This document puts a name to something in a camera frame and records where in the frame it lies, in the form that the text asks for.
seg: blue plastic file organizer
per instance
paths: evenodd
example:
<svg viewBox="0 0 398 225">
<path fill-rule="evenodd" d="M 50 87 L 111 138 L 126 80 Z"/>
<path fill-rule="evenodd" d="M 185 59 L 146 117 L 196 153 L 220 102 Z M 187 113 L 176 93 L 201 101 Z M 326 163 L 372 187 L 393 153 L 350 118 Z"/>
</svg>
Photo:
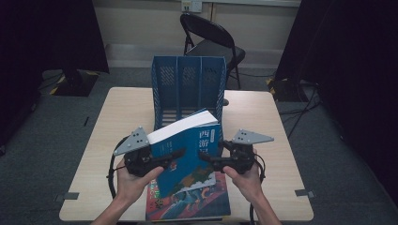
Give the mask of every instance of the blue plastic file organizer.
<svg viewBox="0 0 398 225">
<path fill-rule="evenodd" d="M 154 129 L 204 108 L 221 123 L 225 80 L 223 57 L 155 56 L 152 63 Z"/>
</svg>

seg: human hand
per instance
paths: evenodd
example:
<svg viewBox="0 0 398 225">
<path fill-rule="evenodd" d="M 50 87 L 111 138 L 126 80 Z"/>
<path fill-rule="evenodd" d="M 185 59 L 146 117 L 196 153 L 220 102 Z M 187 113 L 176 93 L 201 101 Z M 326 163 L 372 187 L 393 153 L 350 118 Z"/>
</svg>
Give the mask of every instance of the human hand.
<svg viewBox="0 0 398 225">
<path fill-rule="evenodd" d="M 117 168 L 124 167 L 124 158 L 117 164 Z M 135 203 L 143 194 L 145 186 L 163 172 L 163 167 L 157 167 L 143 177 L 130 174 L 127 168 L 117 170 L 116 199 L 127 205 Z"/>
<path fill-rule="evenodd" d="M 263 189 L 261 188 L 260 175 L 257 164 L 253 164 L 249 171 L 244 174 L 239 174 L 237 171 L 229 166 L 225 166 L 223 171 L 232 179 L 234 185 L 239 188 L 246 200 L 252 203 L 258 197 L 263 196 Z"/>
</svg>

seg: forearm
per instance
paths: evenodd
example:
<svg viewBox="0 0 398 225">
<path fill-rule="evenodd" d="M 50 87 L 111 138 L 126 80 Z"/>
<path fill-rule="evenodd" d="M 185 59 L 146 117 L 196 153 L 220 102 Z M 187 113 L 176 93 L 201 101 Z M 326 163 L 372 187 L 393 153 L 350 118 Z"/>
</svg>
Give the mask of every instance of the forearm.
<svg viewBox="0 0 398 225">
<path fill-rule="evenodd" d="M 130 206 L 130 203 L 116 197 L 91 224 L 116 224 Z"/>
<path fill-rule="evenodd" d="M 269 204 L 266 196 L 263 194 L 252 201 L 253 208 L 258 218 L 258 224 L 260 225 L 280 225 L 282 224 L 271 205 Z"/>
</svg>

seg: gray carpet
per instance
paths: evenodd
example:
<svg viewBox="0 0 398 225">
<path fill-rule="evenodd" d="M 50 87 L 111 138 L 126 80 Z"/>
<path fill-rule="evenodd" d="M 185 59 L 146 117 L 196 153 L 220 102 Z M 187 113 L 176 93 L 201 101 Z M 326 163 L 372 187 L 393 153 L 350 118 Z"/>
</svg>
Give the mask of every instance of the gray carpet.
<svg viewBox="0 0 398 225">
<path fill-rule="evenodd" d="M 274 69 L 240 71 L 243 90 L 267 91 L 266 76 Z M 49 71 L 43 77 L 57 73 Z M 111 74 L 99 76 L 89 97 L 51 96 L 52 85 L 41 90 L 36 110 L 0 157 L 0 224 L 88 224 L 61 221 L 62 203 L 54 198 L 68 192 L 103 101 L 114 86 L 150 87 L 150 70 L 111 68 Z M 234 80 L 230 79 L 228 89 L 236 89 Z M 312 88 L 305 90 L 310 96 Z M 277 102 L 280 112 L 305 106 L 304 102 Z M 298 119 L 292 116 L 281 117 L 286 134 Z M 311 199 L 314 219 L 299 224 L 398 224 L 398 213 L 388 195 L 355 151 L 341 141 L 336 122 L 325 107 L 305 113 L 289 141 L 304 185 L 316 195 Z"/>
</svg>

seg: wooden tabletop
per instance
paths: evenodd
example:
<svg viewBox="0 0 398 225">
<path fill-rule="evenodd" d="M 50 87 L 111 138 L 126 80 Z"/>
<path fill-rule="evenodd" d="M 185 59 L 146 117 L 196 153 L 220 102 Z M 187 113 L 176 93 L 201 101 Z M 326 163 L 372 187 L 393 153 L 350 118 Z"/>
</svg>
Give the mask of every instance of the wooden tabletop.
<svg viewBox="0 0 398 225">
<path fill-rule="evenodd" d="M 231 140 L 240 128 L 275 139 L 274 142 L 255 144 L 254 148 L 266 162 L 267 178 L 263 190 L 278 218 L 282 221 L 311 220 L 314 213 L 308 197 L 298 197 L 295 192 L 304 186 L 272 95 L 253 91 L 225 91 L 224 95 L 229 100 L 229 105 L 222 111 L 222 130 L 226 140 Z M 59 214 L 62 220 L 91 221 L 109 205 L 112 196 L 106 175 L 111 155 L 117 143 L 139 126 L 146 133 L 153 131 L 152 89 L 112 88 L 69 189 L 69 192 L 78 192 L 79 197 L 64 201 Z M 121 158 L 116 157 L 115 165 Z M 249 220 L 249 203 L 231 179 L 228 176 L 226 179 L 232 215 L 225 220 Z M 120 220 L 145 220 L 145 205 L 146 195 L 143 194 Z"/>
</svg>

